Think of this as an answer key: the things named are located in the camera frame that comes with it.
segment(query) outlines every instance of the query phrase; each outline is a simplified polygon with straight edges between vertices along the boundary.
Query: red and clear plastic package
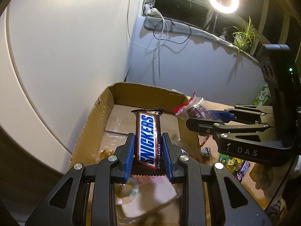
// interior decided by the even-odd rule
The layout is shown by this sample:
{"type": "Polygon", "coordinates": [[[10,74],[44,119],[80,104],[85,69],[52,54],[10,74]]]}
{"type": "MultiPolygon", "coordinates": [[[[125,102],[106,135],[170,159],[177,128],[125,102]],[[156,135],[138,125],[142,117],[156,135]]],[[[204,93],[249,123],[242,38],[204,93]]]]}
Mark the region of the red and clear plastic package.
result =
{"type": "MultiPolygon", "coordinates": [[[[191,98],[186,103],[173,109],[175,115],[184,120],[188,120],[188,118],[190,117],[219,120],[217,116],[215,116],[206,107],[202,105],[202,101],[204,101],[204,99],[201,97],[197,97],[194,92],[191,98]]],[[[210,136],[211,135],[199,133],[200,148],[204,146],[204,144],[210,138],[210,136]]]]}

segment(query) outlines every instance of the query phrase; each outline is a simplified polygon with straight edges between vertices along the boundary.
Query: snickers logo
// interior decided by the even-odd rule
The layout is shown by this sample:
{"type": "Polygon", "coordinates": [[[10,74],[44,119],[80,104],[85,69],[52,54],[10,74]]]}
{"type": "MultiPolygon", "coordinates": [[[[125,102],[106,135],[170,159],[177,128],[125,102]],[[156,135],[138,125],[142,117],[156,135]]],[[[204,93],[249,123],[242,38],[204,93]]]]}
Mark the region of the snickers logo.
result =
{"type": "Polygon", "coordinates": [[[139,162],[156,168],[157,139],[154,136],[154,126],[156,123],[153,116],[140,114],[138,159],[139,162]]]}

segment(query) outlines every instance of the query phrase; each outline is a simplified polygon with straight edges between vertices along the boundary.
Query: plant pot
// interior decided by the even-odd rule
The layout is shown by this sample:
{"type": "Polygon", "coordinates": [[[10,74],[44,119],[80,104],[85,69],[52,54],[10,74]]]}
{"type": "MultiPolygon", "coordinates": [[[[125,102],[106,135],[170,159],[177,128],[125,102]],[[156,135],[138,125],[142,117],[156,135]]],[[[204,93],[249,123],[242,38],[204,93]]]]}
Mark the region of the plant pot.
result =
{"type": "Polygon", "coordinates": [[[246,39],[244,36],[241,36],[239,34],[235,35],[234,45],[238,46],[240,49],[250,52],[251,51],[251,42],[248,42],[244,46],[241,46],[242,42],[246,39]]]}

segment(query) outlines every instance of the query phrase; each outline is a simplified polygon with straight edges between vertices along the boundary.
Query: transparent plastic wrapper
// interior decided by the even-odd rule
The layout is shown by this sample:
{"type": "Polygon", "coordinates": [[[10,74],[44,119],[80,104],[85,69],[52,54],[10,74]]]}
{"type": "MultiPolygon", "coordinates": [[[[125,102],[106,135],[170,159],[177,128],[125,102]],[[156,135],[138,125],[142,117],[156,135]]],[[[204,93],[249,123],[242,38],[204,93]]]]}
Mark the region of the transparent plastic wrapper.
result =
{"type": "MultiPolygon", "coordinates": [[[[195,92],[191,98],[184,104],[174,108],[175,115],[187,121],[190,117],[219,120],[212,112],[202,105],[203,98],[197,97],[195,92]]],[[[211,137],[204,133],[199,133],[200,148],[204,146],[206,141],[211,137]]]]}
{"type": "Polygon", "coordinates": [[[131,199],[125,196],[125,203],[116,203],[118,225],[139,222],[170,205],[182,195],[182,184],[171,184],[166,176],[133,175],[131,178],[137,181],[139,189],[131,199]]]}

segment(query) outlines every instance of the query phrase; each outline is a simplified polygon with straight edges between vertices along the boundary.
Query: triangular cutout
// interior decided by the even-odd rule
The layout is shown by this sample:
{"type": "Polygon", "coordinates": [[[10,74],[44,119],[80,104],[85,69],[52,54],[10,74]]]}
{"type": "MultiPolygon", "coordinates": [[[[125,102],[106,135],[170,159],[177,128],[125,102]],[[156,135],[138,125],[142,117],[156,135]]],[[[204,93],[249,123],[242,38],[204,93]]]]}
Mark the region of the triangular cutout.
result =
{"type": "Polygon", "coordinates": [[[66,208],[72,182],[73,178],[69,178],[51,198],[49,204],[52,206],[59,207],[61,209],[66,208]]]}
{"type": "Polygon", "coordinates": [[[232,208],[238,208],[249,203],[247,198],[236,187],[236,185],[231,181],[230,178],[224,177],[224,181],[232,208]]]}

